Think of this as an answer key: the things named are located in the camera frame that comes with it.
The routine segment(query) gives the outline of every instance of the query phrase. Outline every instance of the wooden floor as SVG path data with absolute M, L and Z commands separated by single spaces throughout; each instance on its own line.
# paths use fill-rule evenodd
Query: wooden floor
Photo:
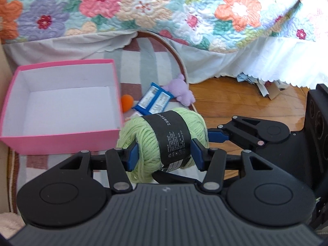
M 208 128 L 225 124 L 234 115 L 262 118 L 285 123 L 291 131 L 301 130 L 304 124 L 307 89 L 289 87 L 275 99 L 264 98 L 256 85 L 238 83 L 230 77 L 212 78 L 199 84 L 191 84 L 196 98 L 196 109 Z M 212 143 L 229 154 L 240 154 L 241 149 L 227 141 Z M 226 171 L 225 178 L 237 175 Z

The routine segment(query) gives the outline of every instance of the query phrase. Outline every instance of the black yarn label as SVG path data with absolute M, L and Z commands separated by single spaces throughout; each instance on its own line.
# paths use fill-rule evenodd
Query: black yarn label
M 173 171 L 190 159 L 191 136 L 186 122 L 175 111 L 166 111 L 143 118 L 153 129 L 161 156 L 162 170 Z

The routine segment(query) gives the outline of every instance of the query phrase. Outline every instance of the pink box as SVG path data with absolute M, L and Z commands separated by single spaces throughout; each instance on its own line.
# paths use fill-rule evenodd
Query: pink box
M 115 147 L 123 127 L 114 61 L 75 60 L 17 68 L 0 118 L 0 139 L 20 154 Z

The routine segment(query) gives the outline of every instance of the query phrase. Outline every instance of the green yarn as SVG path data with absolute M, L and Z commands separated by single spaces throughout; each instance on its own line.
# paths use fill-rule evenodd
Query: green yarn
M 172 109 L 186 122 L 192 139 L 198 139 L 202 145 L 208 147 L 207 128 L 201 115 L 185 108 Z M 120 131 L 117 147 L 127 148 L 133 140 L 139 144 L 139 161 L 136 168 L 128 173 L 131 182 L 149 183 L 153 180 L 151 174 L 161 169 L 160 152 L 155 133 L 142 117 L 134 117 L 125 123 Z M 184 168 L 194 164 L 193 159 Z

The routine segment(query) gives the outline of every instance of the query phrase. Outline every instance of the purple stuffed toy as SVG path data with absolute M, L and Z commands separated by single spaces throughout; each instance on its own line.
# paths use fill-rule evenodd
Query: purple stuffed toy
M 162 88 L 170 92 L 177 98 L 177 101 L 184 106 L 188 107 L 196 101 L 191 90 L 188 89 L 188 85 L 184 81 L 184 76 L 182 74 L 180 74 L 177 79 L 171 80 L 168 85 Z

